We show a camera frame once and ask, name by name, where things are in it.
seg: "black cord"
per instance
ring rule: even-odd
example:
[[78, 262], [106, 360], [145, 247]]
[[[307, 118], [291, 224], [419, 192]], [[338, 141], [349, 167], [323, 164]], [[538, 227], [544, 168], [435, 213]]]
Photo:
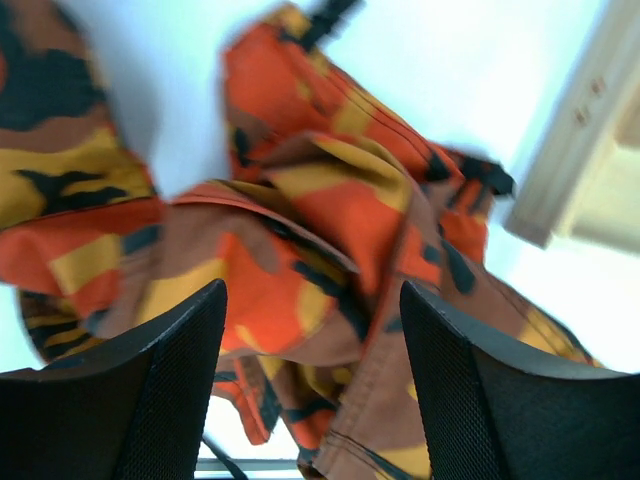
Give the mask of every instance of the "black cord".
[[236, 462], [234, 462], [229, 455], [218, 445], [210, 435], [204, 433], [202, 435], [202, 443], [204, 443], [211, 453], [213, 453], [218, 460], [229, 470], [229, 473], [234, 480], [249, 480], [247, 474], [244, 473]]

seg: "jacket sleeve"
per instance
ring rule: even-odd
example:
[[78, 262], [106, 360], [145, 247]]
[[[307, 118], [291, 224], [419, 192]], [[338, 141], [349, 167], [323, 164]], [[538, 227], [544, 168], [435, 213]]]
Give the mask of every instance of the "jacket sleeve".
[[0, 278], [86, 321], [115, 298], [124, 239], [157, 224], [161, 205], [61, 8], [0, 0]]
[[80, 325], [73, 307], [63, 299], [19, 291], [18, 306], [31, 343], [45, 363], [83, 352], [103, 341]]

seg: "orange camouflage fabric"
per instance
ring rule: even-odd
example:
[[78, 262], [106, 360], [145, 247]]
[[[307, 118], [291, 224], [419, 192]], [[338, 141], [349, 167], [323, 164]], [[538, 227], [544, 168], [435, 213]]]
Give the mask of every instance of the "orange camouflage fabric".
[[329, 7], [307, 17], [284, 4], [226, 52], [234, 179], [165, 204], [120, 140], [68, 15], [0, 0], [0, 278], [18, 287], [47, 362], [224, 279], [214, 394], [252, 443], [282, 418], [306, 478], [427, 479], [405, 280], [523, 342], [594, 361], [482, 266], [487, 215], [510, 177], [426, 140], [333, 65], [309, 42], [340, 15]]

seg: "black strap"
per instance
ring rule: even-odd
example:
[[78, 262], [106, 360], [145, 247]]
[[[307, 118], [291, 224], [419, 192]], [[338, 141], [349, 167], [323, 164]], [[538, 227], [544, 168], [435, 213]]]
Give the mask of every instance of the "black strap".
[[236, 465], [229, 455], [206, 433], [202, 435], [202, 443], [204, 443], [211, 453], [213, 453], [220, 462], [229, 470], [234, 480], [249, 480], [249, 477]]
[[331, 33], [342, 15], [359, 0], [327, 0], [322, 8], [311, 16], [311, 28], [299, 40], [305, 52], [310, 52], [318, 41]]
[[465, 157], [460, 167], [460, 172], [464, 175], [465, 181], [449, 199], [449, 208], [453, 208], [458, 202], [464, 191], [469, 187], [471, 180], [479, 180], [482, 183], [482, 190], [473, 205], [471, 205], [470, 213], [477, 211], [490, 193], [497, 197], [513, 194], [513, 178], [497, 163]]

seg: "camouflage jacket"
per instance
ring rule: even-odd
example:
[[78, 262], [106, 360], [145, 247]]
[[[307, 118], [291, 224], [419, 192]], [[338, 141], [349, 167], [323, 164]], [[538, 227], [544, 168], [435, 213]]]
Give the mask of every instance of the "camouflage jacket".
[[73, 22], [48, 0], [0, 0], [0, 278], [18, 287], [46, 361], [222, 278], [214, 394], [252, 443], [283, 418], [307, 478], [430, 478], [405, 280], [530, 345], [591, 359], [482, 266], [510, 177], [426, 140], [334, 66], [313, 42], [332, 15], [285, 4], [226, 52], [233, 180], [165, 204], [121, 142]]

